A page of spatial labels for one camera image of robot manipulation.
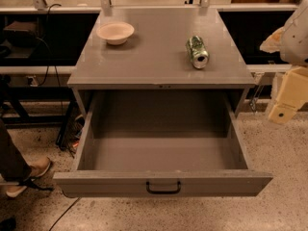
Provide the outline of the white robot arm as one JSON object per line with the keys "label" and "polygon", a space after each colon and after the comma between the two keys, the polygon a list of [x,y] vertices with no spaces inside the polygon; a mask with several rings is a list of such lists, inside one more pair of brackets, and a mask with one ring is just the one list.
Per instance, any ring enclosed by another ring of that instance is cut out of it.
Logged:
{"label": "white robot arm", "polygon": [[268,111],[268,121],[285,124],[308,102],[308,0],[262,42],[260,50],[278,52],[292,66],[276,81],[277,92]]}

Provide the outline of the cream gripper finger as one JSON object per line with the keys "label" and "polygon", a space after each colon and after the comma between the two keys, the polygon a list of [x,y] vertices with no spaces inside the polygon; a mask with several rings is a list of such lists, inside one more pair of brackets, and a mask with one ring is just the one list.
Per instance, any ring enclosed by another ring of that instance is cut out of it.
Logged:
{"label": "cream gripper finger", "polygon": [[282,49],[281,38],[284,33],[284,28],[280,27],[267,37],[260,45],[260,50],[267,53],[280,52]]}
{"label": "cream gripper finger", "polygon": [[293,67],[283,76],[277,95],[273,98],[273,107],[268,121],[285,124],[308,102],[308,68]]}

